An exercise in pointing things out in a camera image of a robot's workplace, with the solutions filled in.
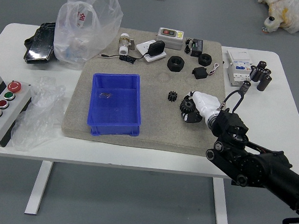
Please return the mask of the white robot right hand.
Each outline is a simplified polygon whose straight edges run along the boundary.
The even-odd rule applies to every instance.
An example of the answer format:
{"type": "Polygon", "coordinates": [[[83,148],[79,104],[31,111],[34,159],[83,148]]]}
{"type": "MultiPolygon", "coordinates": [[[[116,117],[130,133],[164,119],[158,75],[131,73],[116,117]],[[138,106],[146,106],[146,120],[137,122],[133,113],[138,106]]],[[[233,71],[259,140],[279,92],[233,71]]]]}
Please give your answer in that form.
{"type": "Polygon", "coordinates": [[[190,92],[180,103],[181,116],[185,122],[199,123],[204,119],[211,129],[219,114],[219,107],[220,102],[216,97],[199,91],[190,92]]]}

